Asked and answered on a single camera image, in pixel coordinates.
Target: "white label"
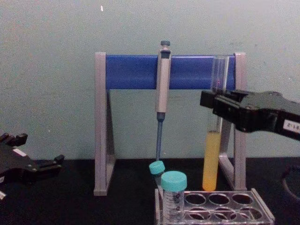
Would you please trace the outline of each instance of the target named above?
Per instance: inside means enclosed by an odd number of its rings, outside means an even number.
[[[22,152],[21,150],[19,150],[19,149],[13,149],[13,151],[15,152],[15,153],[18,153],[20,156],[27,156],[24,152]]]
[[[291,120],[285,120],[283,124],[283,129],[300,134],[300,123]]]

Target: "yellow liquid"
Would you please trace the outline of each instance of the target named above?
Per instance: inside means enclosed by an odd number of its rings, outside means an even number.
[[[221,133],[208,132],[204,155],[202,187],[205,191],[216,190]]]

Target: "wall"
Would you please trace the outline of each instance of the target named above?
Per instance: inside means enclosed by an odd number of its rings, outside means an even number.
[[[248,90],[300,99],[300,2],[287,0],[4,0],[0,3],[0,131],[29,134],[33,158],[93,158],[94,52],[247,53]],[[203,157],[200,91],[171,91],[163,156]],[[118,158],[155,155],[154,91],[112,92]],[[247,136],[250,157],[300,156],[300,143]]]

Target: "black tabletop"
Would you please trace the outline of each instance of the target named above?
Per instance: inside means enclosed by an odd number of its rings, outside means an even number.
[[[66,160],[57,178],[32,186],[6,184],[0,202],[2,225],[152,225],[154,188],[148,165],[154,160],[117,160],[107,196],[94,197],[94,161]],[[187,190],[200,190],[203,159],[166,159],[167,170],[187,175]],[[277,225],[299,225],[300,203],[285,194],[280,182],[287,165],[300,158],[248,158],[247,188],[255,188],[276,218]],[[287,179],[300,194],[300,173]],[[217,190],[230,190],[222,172]]]

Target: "gray stand leg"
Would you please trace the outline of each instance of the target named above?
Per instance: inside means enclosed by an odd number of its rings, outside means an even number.
[[[246,55],[243,52],[235,53],[235,81],[237,90],[247,87]],[[246,134],[234,127],[234,166],[228,159],[227,149],[231,123],[223,120],[221,149],[219,155],[220,167],[233,190],[246,190]]]
[[[95,54],[95,189],[107,195],[115,156],[109,92],[105,86],[105,52]]]

